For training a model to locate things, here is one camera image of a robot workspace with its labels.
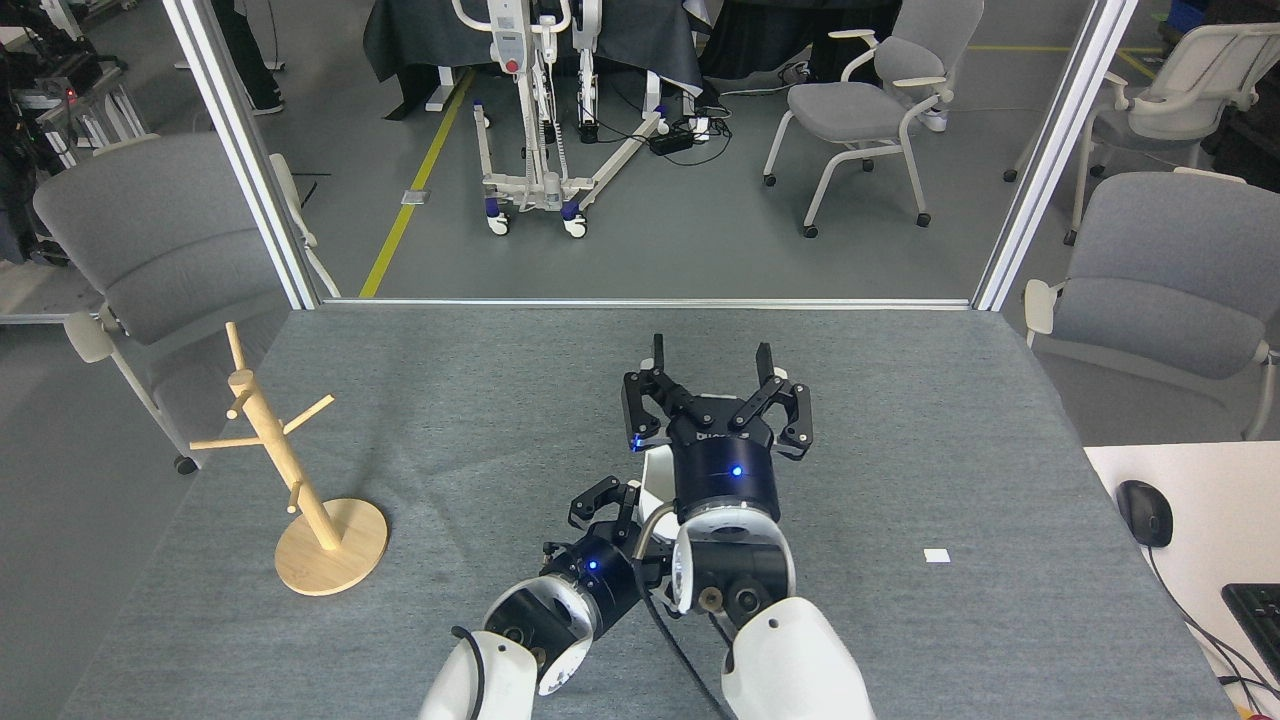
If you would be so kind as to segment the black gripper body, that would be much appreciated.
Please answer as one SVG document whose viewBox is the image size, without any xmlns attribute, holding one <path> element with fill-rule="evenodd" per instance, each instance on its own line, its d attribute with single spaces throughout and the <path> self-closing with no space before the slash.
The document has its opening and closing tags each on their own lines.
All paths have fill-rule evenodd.
<svg viewBox="0 0 1280 720">
<path fill-rule="evenodd" d="M 677 519 L 686 521 L 710 503 L 745 502 L 780 520 L 771 427 L 755 416 L 742 429 L 730 429 L 741 398 L 698 397 L 696 404 L 698 413 L 672 413 L 666 428 Z"/>
<path fill-rule="evenodd" d="M 585 594 L 595 609 L 591 620 L 595 637 L 604 635 L 641 601 L 643 583 L 627 553 L 627 541 L 636 525 L 616 529 L 613 525 L 591 525 L 577 542 L 545 543 L 545 573 L 561 575 Z"/>
</svg>

